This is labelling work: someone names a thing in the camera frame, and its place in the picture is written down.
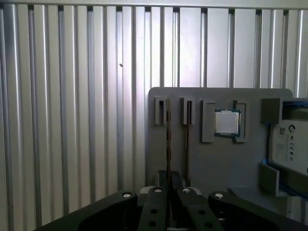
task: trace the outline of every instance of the metal wall panel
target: metal wall panel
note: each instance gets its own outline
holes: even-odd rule
[[[24,153],[24,181],[26,182],[26,228],[35,228],[35,186],[33,162],[33,132],[32,132],[32,105],[31,105],[31,72],[28,6],[18,5],[18,35],[19,35],[19,62],[21,81],[21,108],[22,108],[22,135]]]
[[[24,152],[21,112],[21,82],[19,69],[18,19],[15,5],[4,5],[4,40],[8,97],[14,230],[26,229]]]
[[[90,145],[89,145],[89,80],[88,80],[88,10],[77,7],[78,32],[78,111],[79,168],[81,207],[90,204]]]
[[[104,66],[104,9],[93,7],[94,14],[94,92],[95,92],[95,200],[107,195],[107,166],[105,139],[105,66]]]
[[[207,87],[227,87],[228,9],[207,10]]]
[[[180,87],[200,86],[201,8],[180,8]]]
[[[1,230],[32,230],[117,190],[139,191],[152,87],[307,97],[306,2],[190,2],[0,8]]]
[[[254,87],[256,11],[235,10],[234,20],[235,88]]]
[[[48,42],[51,110],[51,160],[53,218],[63,216],[62,143],[61,143],[61,80],[59,49],[59,14],[57,6],[48,6]]]
[[[133,67],[132,67],[132,8],[123,7],[122,34],[123,39],[123,188],[133,190],[134,171],[134,92],[133,92]]]

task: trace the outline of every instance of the screw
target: screw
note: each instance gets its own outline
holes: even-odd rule
[[[191,190],[190,189],[183,189],[182,192],[185,192],[185,193],[189,193]]]
[[[220,194],[220,193],[217,193],[217,194],[215,194],[215,197],[217,197],[217,198],[221,199],[221,198],[223,197],[223,195],[222,195],[222,194]]]
[[[125,193],[125,194],[123,194],[123,197],[130,197],[131,195],[129,194],[129,193]]]

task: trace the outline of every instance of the gray plastic holder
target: gray plastic holder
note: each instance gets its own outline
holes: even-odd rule
[[[292,99],[290,90],[152,88],[148,96],[147,185],[154,185],[157,171],[166,169],[166,99],[171,102],[172,170],[184,177],[188,164],[190,186],[200,189],[205,196],[213,191],[227,191],[229,187],[258,188],[258,166],[266,158],[269,130],[261,123],[261,102]],[[188,161],[187,101],[192,102]],[[240,137],[214,136],[215,109],[241,110]]]

